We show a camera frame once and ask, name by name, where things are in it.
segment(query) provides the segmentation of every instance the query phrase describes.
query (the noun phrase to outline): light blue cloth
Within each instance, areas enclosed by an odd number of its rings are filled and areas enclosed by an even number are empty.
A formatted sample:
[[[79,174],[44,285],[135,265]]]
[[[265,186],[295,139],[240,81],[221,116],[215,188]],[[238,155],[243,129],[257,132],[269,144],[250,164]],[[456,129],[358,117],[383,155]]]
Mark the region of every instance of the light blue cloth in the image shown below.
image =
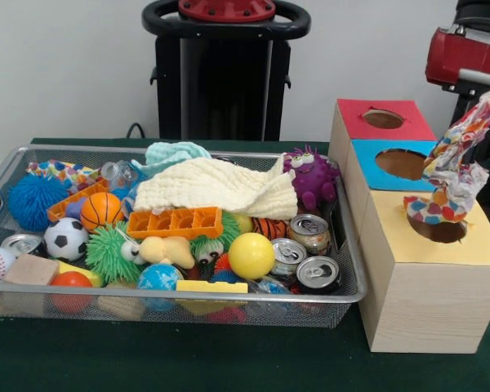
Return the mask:
[[[158,142],[149,146],[145,153],[145,166],[134,159],[132,165],[148,178],[163,172],[168,167],[192,158],[210,158],[211,155],[199,145],[190,141],[178,143]]]

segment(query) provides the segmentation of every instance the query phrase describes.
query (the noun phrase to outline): white wall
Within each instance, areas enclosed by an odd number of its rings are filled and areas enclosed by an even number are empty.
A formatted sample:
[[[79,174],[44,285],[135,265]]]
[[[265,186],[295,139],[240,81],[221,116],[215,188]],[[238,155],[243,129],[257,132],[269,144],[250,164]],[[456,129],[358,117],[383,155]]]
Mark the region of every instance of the white wall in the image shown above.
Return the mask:
[[[35,136],[158,136],[151,0],[0,0],[0,161]],[[455,96],[426,83],[430,37],[456,0],[293,0],[313,17],[292,42],[283,140],[328,140],[336,98],[414,99],[439,133]]]

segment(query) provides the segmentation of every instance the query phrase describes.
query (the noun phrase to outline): red box top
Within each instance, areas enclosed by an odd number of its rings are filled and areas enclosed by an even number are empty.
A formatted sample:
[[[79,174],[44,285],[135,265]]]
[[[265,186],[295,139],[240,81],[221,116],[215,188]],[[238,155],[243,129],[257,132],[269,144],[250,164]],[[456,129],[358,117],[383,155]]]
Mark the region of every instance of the red box top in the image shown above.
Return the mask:
[[[413,100],[337,100],[350,139],[437,140]]]

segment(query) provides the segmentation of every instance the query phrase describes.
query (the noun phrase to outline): orange ice cube tray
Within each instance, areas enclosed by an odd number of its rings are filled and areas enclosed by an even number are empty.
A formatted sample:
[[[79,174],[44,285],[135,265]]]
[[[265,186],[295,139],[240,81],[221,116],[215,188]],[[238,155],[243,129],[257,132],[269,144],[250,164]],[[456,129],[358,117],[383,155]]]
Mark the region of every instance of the orange ice cube tray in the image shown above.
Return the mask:
[[[223,234],[221,209],[217,207],[166,210],[160,215],[151,211],[133,212],[127,234],[133,238],[180,236],[195,239],[200,235],[217,238]]]
[[[109,185],[105,178],[49,208],[47,210],[47,218],[49,218],[49,221],[51,222],[56,222],[61,218],[65,218],[65,209],[68,205],[78,202],[81,198],[88,198],[92,194],[97,194],[98,192],[109,192]]]

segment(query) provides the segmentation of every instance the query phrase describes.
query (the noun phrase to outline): black cable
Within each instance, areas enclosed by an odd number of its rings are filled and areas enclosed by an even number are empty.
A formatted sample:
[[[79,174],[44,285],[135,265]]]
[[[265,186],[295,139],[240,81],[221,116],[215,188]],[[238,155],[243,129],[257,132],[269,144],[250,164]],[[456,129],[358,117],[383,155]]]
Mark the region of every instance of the black cable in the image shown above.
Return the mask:
[[[134,128],[138,128],[138,131],[140,131],[140,136],[142,139],[145,139],[145,132],[144,132],[144,128],[138,123],[138,122],[134,122],[133,124],[131,124],[131,126],[129,127],[129,131],[127,131],[127,134],[125,136],[126,139],[129,139],[132,135],[132,130]]]

